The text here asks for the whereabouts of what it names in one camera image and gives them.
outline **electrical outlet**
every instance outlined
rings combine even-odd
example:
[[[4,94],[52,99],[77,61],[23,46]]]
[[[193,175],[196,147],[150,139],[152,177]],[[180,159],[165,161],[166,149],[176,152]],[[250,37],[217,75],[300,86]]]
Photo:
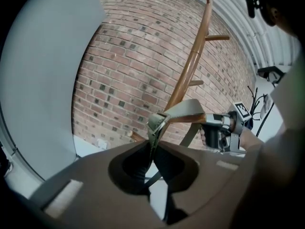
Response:
[[[103,139],[98,139],[97,140],[97,145],[101,150],[107,150],[109,148],[109,144],[107,141],[103,140]]]

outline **black cable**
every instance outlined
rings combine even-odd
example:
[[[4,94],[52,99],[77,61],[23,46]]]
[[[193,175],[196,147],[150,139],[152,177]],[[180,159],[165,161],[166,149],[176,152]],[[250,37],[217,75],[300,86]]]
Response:
[[[260,97],[256,100],[256,102],[257,102],[258,100],[260,100],[262,97],[265,97],[265,94],[263,94],[263,96],[260,96]]]
[[[143,189],[149,188],[150,186],[152,186],[155,182],[157,182],[160,178],[162,177],[162,175],[160,174],[160,172],[158,171],[156,174],[153,175],[152,178],[150,178],[143,186]]]
[[[253,111],[252,111],[252,112],[254,112],[254,111],[255,111],[255,109],[257,108],[257,106],[259,105],[259,103],[260,103],[260,101],[258,101],[258,102],[256,103],[256,105],[254,106],[254,108],[253,108]]]
[[[254,114],[252,115],[252,119],[253,119],[253,120],[261,120],[261,119],[254,119],[254,118],[253,118],[253,116],[256,115],[256,114],[260,114],[260,112],[254,113]]]
[[[269,111],[268,111],[268,113],[266,114],[265,118],[263,119],[261,125],[259,126],[258,131],[257,131],[257,133],[256,133],[256,136],[258,136],[259,133],[261,132],[261,129],[262,129],[262,127],[263,127],[263,125],[264,125],[264,123],[265,123],[267,117],[269,116],[269,114],[270,114],[270,112],[271,112],[271,110],[272,110],[272,108],[273,108],[273,105],[274,105],[274,102],[272,103],[271,108],[269,109]]]
[[[258,90],[258,88],[256,88],[256,90],[255,90],[254,102],[256,102],[257,90]]]
[[[275,73],[274,73],[274,72],[272,72],[272,74],[274,75],[275,79],[277,80],[277,77],[276,77]]]
[[[252,94],[252,104],[251,104],[251,108],[250,108],[250,110],[253,108],[253,105],[254,105],[254,101],[255,101],[255,99],[254,99],[254,95],[253,95],[253,92],[252,92],[252,90],[250,89],[250,87],[249,86],[247,86],[248,88],[249,88],[249,90],[250,90],[250,92],[251,92],[251,94]]]

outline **wooden pole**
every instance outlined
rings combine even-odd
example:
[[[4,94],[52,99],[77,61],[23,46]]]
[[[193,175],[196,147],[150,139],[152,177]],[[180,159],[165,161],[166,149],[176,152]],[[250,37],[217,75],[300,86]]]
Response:
[[[203,47],[205,44],[205,37],[209,31],[209,23],[210,17],[212,14],[212,1],[206,0],[206,6],[204,8],[203,18],[201,20],[201,24],[195,38],[195,42],[191,49],[191,53],[186,61],[184,69],[180,75],[180,78],[173,90],[173,94],[170,97],[164,111],[170,109],[175,106],[177,103],[181,102],[184,95],[186,94],[187,88],[192,80],[192,77],[197,68],[199,59],[201,57],[201,53],[203,51]]]
[[[173,94],[171,95],[164,111],[170,109],[171,107],[175,106],[176,104],[180,103],[183,97],[186,94],[186,91],[189,86],[200,85],[202,81],[192,81],[192,77],[196,71],[199,59],[201,57],[203,47],[206,41],[214,41],[214,40],[228,40],[229,36],[227,35],[216,35],[216,36],[209,36],[209,23],[212,14],[212,1],[206,0],[206,6],[204,8],[203,18],[201,20],[201,24],[195,38],[193,47],[191,49],[190,55],[186,61],[184,69],[180,75],[180,78],[173,90]],[[194,116],[191,119],[175,119],[172,122],[197,122],[202,123],[205,122],[205,115]],[[163,128],[161,136],[164,134],[168,127],[169,123]],[[136,141],[144,140],[139,134],[135,132],[129,132],[129,137],[133,138]]]

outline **black headphones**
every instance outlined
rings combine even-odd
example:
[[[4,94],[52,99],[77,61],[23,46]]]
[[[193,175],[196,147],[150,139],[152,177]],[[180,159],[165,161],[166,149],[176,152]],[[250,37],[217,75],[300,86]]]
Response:
[[[267,9],[267,0],[246,0],[247,8],[248,8],[248,15],[250,18],[255,17],[255,9],[259,9],[264,21],[269,26],[275,26],[275,23],[271,20],[270,15]]]

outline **brick wall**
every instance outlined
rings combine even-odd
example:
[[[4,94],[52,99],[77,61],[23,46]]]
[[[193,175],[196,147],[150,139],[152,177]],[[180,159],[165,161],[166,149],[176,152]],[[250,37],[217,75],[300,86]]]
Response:
[[[203,15],[195,0],[101,0],[108,18],[93,36],[75,83],[72,127],[75,135],[97,145],[126,144],[129,130],[146,135],[150,113],[162,111],[188,57]],[[231,34],[213,13],[210,35]],[[231,102],[248,107],[254,75],[236,39],[207,42],[188,89],[207,113],[225,112]],[[168,128],[163,139],[179,143],[186,124]],[[198,137],[191,144],[202,148]]]

